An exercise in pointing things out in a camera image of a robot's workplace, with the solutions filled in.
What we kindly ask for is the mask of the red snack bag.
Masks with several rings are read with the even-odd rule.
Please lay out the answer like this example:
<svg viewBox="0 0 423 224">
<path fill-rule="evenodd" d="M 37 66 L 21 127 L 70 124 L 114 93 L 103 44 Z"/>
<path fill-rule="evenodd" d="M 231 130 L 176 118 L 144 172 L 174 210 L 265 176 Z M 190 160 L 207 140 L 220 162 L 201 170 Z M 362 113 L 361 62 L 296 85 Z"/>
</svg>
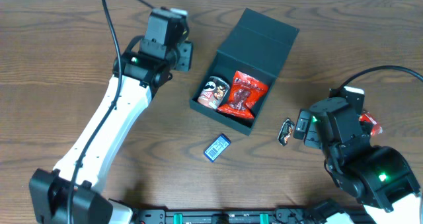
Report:
<svg viewBox="0 0 423 224">
<path fill-rule="evenodd" d="M 246 73 L 236 71 L 229 98 L 217 111 L 246 120 L 254 119 L 251 109 L 267 92 L 268 85 Z"/>
</svg>

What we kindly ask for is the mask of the red Pringles can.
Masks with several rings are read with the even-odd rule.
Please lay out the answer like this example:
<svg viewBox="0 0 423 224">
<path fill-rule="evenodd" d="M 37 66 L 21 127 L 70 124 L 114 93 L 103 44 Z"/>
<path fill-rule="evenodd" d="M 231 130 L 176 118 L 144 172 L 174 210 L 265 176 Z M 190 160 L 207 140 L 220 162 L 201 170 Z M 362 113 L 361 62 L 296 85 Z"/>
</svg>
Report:
<svg viewBox="0 0 423 224">
<path fill-rule="evenodd" d="M 229 91 L 230 86 L 222 78 L 210 76 L 204 85 L 197 102 L 205 107 L 217 110 Z"/>
</svg>

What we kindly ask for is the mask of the dark green box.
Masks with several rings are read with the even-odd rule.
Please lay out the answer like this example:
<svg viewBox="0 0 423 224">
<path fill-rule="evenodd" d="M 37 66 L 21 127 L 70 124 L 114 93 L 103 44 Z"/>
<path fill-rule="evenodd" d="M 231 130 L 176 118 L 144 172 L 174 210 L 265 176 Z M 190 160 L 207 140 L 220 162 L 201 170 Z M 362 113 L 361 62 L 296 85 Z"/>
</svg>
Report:
<svg viewBox="0 0 423 224">
<path fill-rule="evenodd" d="M 250 135 L 268 97 L 262 96 L 252 107 L 253 119 L 222 114 L 198 103 L 198 97 L 211 76 L 232 83 L 236 71 L 274 86 L 299 29 L 246 8 L 227 39 L 220 45 L 200 86 L 190 99 L 191 109 L 245 135 Z"/>
</svg>

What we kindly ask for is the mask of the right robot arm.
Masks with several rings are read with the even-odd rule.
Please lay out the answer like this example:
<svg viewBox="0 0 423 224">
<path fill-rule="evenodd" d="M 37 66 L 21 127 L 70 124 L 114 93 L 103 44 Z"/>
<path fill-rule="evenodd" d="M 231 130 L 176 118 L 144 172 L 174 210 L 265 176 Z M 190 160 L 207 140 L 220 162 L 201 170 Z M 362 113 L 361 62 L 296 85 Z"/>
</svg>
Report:
<svg viewBox="0 0 423 224">
<path fill-rule="evenodd" d="M 361 120 L 365 94 L 345 87 L 299 111 L 294 138 L 319 149 L 334 185 L 364 208 L 363 214 L 321 204 L 308 211 L 314 223 L 421 223 L 422 192 L 399 151 L 372 145 L 373 122 Z"/>
</svg>

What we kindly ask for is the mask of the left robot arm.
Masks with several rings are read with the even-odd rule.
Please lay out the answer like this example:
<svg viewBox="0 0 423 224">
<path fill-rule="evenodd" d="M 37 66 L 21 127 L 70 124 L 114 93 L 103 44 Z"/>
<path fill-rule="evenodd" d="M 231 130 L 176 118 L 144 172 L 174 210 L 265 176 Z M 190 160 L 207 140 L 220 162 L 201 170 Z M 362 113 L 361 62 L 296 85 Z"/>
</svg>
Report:
<svg viewBox="0 0 423 224">
<path fill-rule="evenodd" d="M 153 9 L 146 33 L 115 59 L 106 93 L 78 140 L 51 172 L 39 168 L 30 179 L 38 223 L 137 221 L 134 208 L 101 193 L 116 154 L 158 88 L 172 79 L 173 70 L 190 70 L 187 17 L 182 9 Z"/>
</svg>

